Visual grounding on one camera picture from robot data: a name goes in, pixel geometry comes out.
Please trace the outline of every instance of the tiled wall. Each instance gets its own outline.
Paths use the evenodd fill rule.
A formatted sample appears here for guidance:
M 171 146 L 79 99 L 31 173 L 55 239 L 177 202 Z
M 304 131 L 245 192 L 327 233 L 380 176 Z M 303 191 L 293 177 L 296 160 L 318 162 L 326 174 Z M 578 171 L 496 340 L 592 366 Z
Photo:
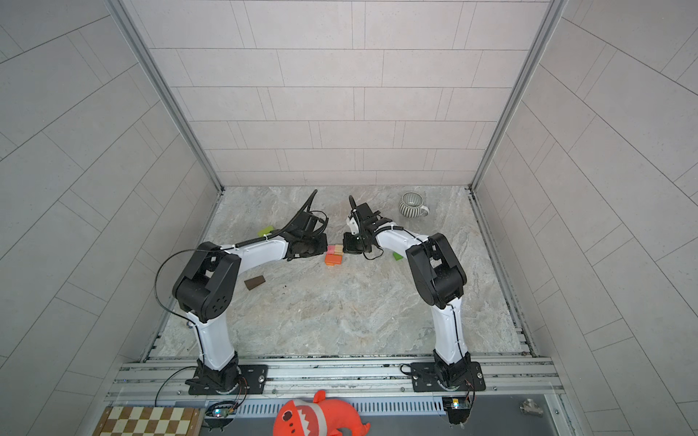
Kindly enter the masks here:
M 74 435 L 216 189 L 101 0 L 0 10 L 0 434 Z
M 231 186 L 470 183 L 548 6 L 124 3 Z
M 697 29 L 571 0 L 477 191 L 588 434 L 698 430 Z

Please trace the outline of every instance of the gray stone surface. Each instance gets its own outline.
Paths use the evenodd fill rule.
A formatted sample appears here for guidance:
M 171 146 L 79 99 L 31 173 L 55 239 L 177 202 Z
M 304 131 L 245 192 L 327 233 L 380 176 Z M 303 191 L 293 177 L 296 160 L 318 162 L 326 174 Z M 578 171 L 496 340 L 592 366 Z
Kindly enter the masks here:
M 312 192 L 310 187 L 228 188 L 207 240 L 227 244 L 256 237 L 262 228 L 282 227 Z M 431 213 L 405 218 L 400 196 L 421 194 Z M 471 352 L 520 351 L 509 310 L 461 186 L 332 186 L 318 188 L 313 209 L 329 216 L 327 240 L 341 243 L 348 230 L 348 196 L 406 229 L 443 233 L 468 276 L 463 330 Z M 369 257 L 378 254 L 375 250 Z M 263 275 L 266 283 L 247 290 L 243 280 Z M 230 339 L 240 356 L 308 354 L 431 353 L 434 330 L 429 307 L 415 289 L 406 260 L 390 251 L 368 261 L 344 255 L 340 266 L 324 256 L 272 262 L 238 277 L 228 317 Z M 151 356 L 195 356 L 194 332 L 170 316 Z

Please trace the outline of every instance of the ceramic cup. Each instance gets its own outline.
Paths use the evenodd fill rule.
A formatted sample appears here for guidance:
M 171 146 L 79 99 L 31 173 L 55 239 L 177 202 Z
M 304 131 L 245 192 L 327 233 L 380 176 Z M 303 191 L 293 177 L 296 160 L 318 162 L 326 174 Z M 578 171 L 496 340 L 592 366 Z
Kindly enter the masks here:
M 424 199 L 417 193 L 406 193 L 400 199 L 400 213 L 407 218 L 429 215 L 429 208 L 424 205 Z

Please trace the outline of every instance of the orange shark plush toy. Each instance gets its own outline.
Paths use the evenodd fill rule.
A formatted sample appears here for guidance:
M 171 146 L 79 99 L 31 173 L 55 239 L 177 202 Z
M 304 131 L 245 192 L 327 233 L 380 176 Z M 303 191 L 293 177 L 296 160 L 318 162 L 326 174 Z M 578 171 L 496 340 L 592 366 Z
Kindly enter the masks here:
M 338 428 L 348 428 L 352 436 L 364 436 L 371 424 L 363 424 L 349 403 L 326 400 L 325 391 L 318 391 L 312 403 L 291 400 L 279 410 L 274 436 L 341 436 Z

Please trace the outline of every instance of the lime green block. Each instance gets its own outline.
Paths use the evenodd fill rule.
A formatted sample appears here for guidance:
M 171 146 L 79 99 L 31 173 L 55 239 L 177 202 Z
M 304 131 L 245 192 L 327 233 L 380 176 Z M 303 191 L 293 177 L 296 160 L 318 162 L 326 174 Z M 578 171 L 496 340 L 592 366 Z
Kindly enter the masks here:
M 272 233 L 273 229 L 274 229 L 273 225 L 265 227 L 265 228 L 261 229 L 259 232 L 257 232 L 257 236 L 259 236 L 261 238 L 262 236 L 266 235 L 267 233 Z

